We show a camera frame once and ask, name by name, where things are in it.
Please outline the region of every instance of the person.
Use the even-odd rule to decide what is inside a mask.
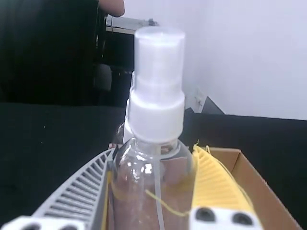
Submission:
[[[107,14],[120,17],[125,13],[124,0],[99,0],[99,5]]]
[[[0,102],[88,104],[97,5],[125,13],[124,0],[0,0]]]

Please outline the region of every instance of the black fabric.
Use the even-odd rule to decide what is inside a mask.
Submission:
[[[107,149],[124,109],[0,103],[0,223],[36,208]],[[307,122],[186,111],[180,139],[239,148],[303,228]]]
[[[1,0],[0,84],[10,102],[88,104],[97,0]]]

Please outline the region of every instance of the spray bottle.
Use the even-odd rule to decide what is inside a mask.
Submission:
[[[183,129],[183,32],[158,26],[135,34],[135,83],[128,122],[133,138],[114,158],[115,230],[186,230],[194,185]]]

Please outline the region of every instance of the wall socket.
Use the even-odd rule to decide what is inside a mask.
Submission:
[[[202,108],[205,104],[206,97],[205,97],[205,94],[201,91],[199,87],[196,88],[196,93],[195,93],[194,98],[197,104],[197,112],[201,113]]]

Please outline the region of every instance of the gray plastic grille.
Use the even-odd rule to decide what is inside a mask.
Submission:
[[[65,181],[32,215],[84,221],[99,229],[105,201],[106,172],[113,149],[100,153]]]

